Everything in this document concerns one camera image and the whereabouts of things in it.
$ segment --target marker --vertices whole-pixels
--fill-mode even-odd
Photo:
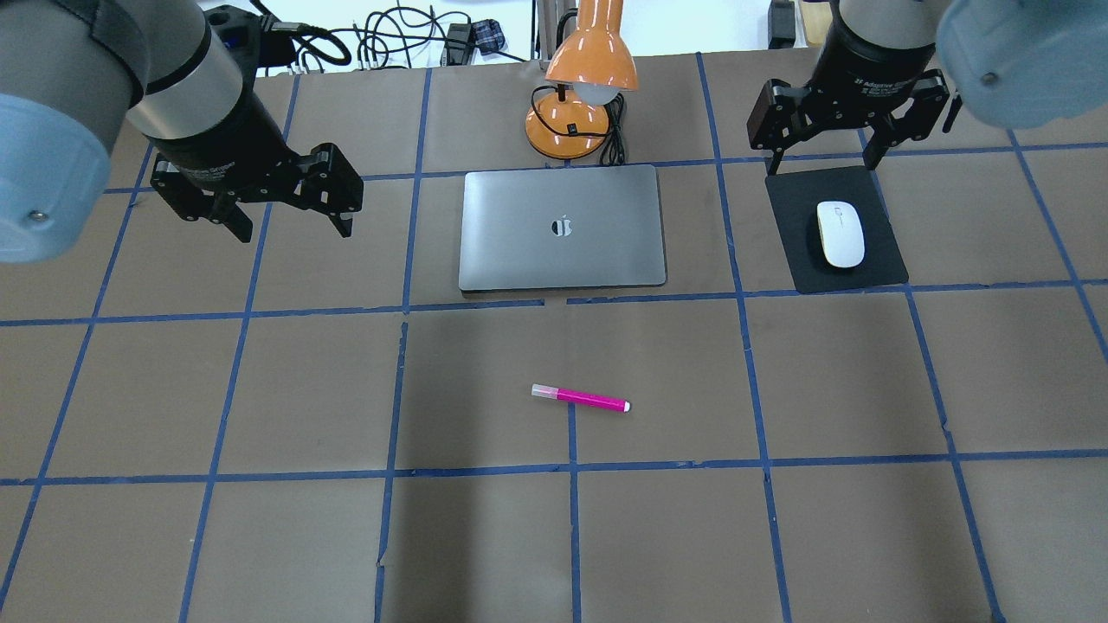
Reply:
[[[599,407],[601,409],[608,409],[612,411],[623,411],[625,413],[630,410],[630,402],[624,400],[623,398],[597,396],[596,394],[585,394],[584,391],[574,391],[572,389],[558,389],[547,385],[532,385],[531,395],[538,396],[540,398],[550,398],[552,400],[575,402],[577,405],[587,405],[589,407]]]

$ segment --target apple logo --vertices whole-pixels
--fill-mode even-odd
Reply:
[[[570,234],[573,233],[573,228],[570,227],[570,223],[573,223],[573,221],[571,221],[570,218],[566,217],[565,214],[563,214],[562,218],[551,223],[551,232],[554,232],[554,235],[560,238],[568,236]]]

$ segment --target desk lamp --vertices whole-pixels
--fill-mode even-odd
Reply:
[[[619,38],[623,0],[583,0],[576,30],[546,69],[546,80],[531,94],[525,127],[531,146],[545,156],[572,160],[591,154],[608,136],[604,105],[620,90],[638,89],[630,51]],[[535,101],[535,94],[553,90]]]

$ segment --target laptop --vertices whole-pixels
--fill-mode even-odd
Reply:
[[[653,166],[465,175],[458,269],[463,292],[664,283]]]

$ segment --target lamp shade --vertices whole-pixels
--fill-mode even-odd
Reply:
[[[585,85],[575,90],[585,102],[597,101],[594,105],[607,103],[619,90],[638,89],[635,60],[619,38],[622,17],[623,0],[583,0],[577,29],[551,59],[546,80]]]

